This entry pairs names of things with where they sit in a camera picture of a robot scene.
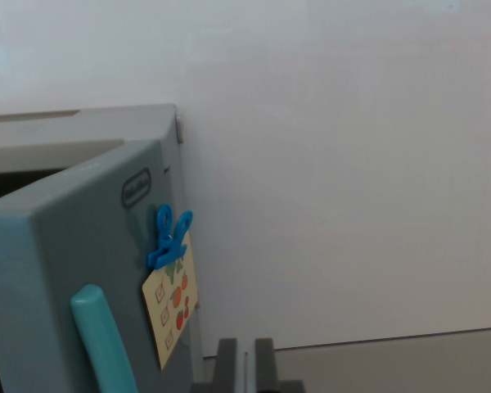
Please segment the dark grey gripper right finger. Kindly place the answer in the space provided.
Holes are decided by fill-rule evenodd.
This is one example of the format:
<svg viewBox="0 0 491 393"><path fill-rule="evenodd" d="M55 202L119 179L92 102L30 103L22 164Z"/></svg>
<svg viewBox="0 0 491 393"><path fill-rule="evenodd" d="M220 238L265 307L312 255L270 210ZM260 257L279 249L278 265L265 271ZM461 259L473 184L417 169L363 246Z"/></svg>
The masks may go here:
<svg viewBox="0 0 491 393"><path fill-rule="evenodd" d="M245 391L279 392L280 381L272 338L257 338L245 353Z"/></svg>

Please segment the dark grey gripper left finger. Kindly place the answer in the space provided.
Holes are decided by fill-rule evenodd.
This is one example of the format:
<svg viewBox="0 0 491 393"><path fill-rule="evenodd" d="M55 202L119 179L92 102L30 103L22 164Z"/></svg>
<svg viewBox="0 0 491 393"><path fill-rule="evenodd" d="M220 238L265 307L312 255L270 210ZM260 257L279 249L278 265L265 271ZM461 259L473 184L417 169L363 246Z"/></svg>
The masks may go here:
<svg viewBox="0 0 491 393"><path fill-rule="evenodd" d="M224 338L218 343L214 364L212 392L239 393L246 391L246 351L236 338Z"/></svg>

